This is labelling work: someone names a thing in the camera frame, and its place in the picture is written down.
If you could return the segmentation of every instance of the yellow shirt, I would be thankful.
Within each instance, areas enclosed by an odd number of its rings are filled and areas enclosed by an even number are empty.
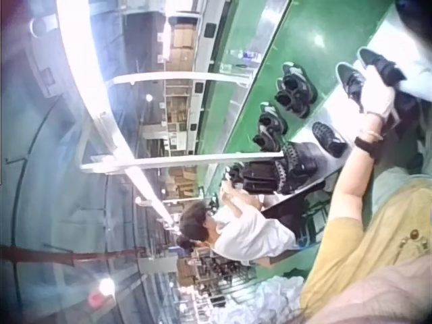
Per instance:
[[[301,296],[307,317],[376,270],[430,253],[431,217],[431,182],[416,180],[377,211],[365,232],[353,218],[329,221]]]

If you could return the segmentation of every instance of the dark hair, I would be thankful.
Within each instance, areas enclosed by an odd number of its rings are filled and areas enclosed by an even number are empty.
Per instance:
[[[180,219],[180,231],[189,240],[204,242],[209,238],[209,231],[204,226],[207,210],[206,203],[198,201],[191,204],[183,213]]]
[[[185,238],[183,235],[179,236],[175,242],[180,248],[187,252],[193,252],[194,250],[195,243],[188,238]]]

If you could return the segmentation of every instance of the white plastic bag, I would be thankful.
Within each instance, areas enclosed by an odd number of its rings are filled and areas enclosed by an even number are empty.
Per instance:
[[[283,324],[300,311],[303,278],[275,276],[263,281],[254,298],[244,304],[228,301],[215,308],[210,322],[214,324]]]

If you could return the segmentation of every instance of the bracelet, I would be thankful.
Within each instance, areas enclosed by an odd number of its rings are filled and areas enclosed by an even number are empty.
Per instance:
[[[382,137],[380,134],[374,132],[373,130],[361,130],[363,134],[371,135],[376,140],[384,140],[384,137]]]

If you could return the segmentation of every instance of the yellow sleeve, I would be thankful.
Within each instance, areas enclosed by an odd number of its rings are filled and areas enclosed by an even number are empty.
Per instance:
[[[304,286],[302,308],[307,314],[318,311],[333,295],[339,265],[358,248],[363,239],[362,223],[349,217],[327,223],[317,258]]]

